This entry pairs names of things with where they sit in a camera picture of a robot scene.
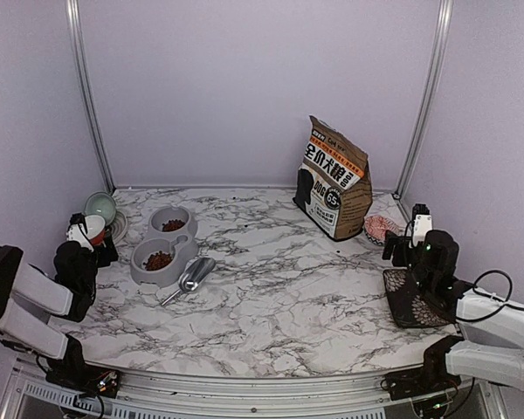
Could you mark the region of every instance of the white wall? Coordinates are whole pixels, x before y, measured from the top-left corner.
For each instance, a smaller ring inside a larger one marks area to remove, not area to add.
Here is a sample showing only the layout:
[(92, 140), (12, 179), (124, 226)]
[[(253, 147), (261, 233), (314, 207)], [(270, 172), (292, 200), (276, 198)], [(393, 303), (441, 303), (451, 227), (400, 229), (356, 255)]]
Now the white wall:
[[(460, 244), (459, 278), (502, 269), (524, 303), (524, 0), (456, 1), (405, 203), (427, 203)], [(524, 394), (504, 393), (511, 418), (524, 418)]]
[[(64, 2), (0, 0), (0, 244), (54, 274), (70, 215), (99, 189)], [(14, 359), (0, 346), (0, 397)]]
[(80, 15), (119, 185), (294, 185), (309, 114), (394, 189), (439, 1), (90, 0)]

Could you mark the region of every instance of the metal scoop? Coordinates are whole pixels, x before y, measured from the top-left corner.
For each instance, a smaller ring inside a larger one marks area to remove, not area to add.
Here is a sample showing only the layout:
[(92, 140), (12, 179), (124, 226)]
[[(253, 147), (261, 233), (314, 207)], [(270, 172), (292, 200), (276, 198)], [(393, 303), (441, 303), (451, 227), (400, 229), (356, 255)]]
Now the metal scoop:
[(203, 279), (216, 267), (216, 261), (212, 258), (199, 258), (184, 271), (178, 279), (178, 290), (169, 295), (161, 306), (165, 307), (171, 300), (176, 299), (181, 294), (195, 292), (200, 288)]

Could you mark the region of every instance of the metal vent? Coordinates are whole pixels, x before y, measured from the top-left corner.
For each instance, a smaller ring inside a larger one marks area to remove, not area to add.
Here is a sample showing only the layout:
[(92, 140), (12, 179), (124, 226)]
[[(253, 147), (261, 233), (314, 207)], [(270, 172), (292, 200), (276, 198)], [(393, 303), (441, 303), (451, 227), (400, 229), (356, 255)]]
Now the metal vent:
[[(49, 383), (26, 381), (24, 394), (35, 397), (44, 402), (56, 404), (63, 408), (76, 410), (81, 413), (90, 413), (98, 415), (100, 405), (97, 401), (91, 399), (77, 400), (74, 403), (75, 391), (67, 388), (60, 388)], [(178, 415), (173, 416), (169, 413), (160, 412), (159, 410), (147, 409), (139, 406), (132, 406), (130, 402), (123, 400), (104, 399), (105, 418), (111, 419), (213, 419), (214, 416), (199, 415)], [(384, 409), (370, 409), (362, 412), (354, 412), (344, 415), (326, 415), (310, 416), (311, 419), (386, 419)]]

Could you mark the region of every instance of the double pet bowl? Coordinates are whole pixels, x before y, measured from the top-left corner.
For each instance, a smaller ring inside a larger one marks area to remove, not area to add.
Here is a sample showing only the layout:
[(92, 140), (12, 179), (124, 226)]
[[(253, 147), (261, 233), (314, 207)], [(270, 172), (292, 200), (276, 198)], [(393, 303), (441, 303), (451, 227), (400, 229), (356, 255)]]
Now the double pet bowl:
[[(181, 220), (184, 226), (175, 231), (163, 231), (163, 224), (169, 220)], [(194, 239), (198, 223), (183, 207), (163, 207), (154, 212), (148, 221), (146, 238), (138, 244), (130, 259), (130, 273), (137, 284), (157, 284), (160, 288), (174, 284), (189, 260), (198, 253)], [(145, 264), (151, 255), (162, 251), (173, 260), (157, 271), (146, 271)]]

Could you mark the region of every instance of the robotic arm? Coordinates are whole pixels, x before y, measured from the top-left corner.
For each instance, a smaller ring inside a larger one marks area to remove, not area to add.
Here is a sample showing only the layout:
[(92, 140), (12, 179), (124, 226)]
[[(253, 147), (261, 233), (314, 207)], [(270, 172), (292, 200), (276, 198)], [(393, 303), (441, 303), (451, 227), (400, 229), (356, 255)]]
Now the robotic arm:
[[(425, 351), (421, 368), (386, 375), (390, 396), (396, 400), (448, 388), (449, 383), (460, 383), (461, 374), (524, 391), (524, 305), (509, 300), (510, 277), (488, 271), (474, 284), (454, 278), (459, 246), (452, 236), (432, 228), (429, 210), (422, 204), (414, 207), (410, 224), (410, 237), (387, 235), (383, 258), (407, 268), (406, 278), (415, 281), (423, 300), (441, 319), (499, 336), (518, 348), (490, 347), (448, 336)], [(509, 280), (506, 299), (478, 287), (491, 273)]]
[(57, 249), (54, 265), (53, 281), (27, 264), (21, 249), (0, 246), (0, 334), (13, 339), (0, 341), (11, 349), (44, 356), (49, 382), (115, 396), (118, 371), (86, 364), (78, 340), (48, 326), (15, 300), (18, 296), (51, 315), (82, 321), (95, 300), (97, 254), (78, 242), (66, 242)]

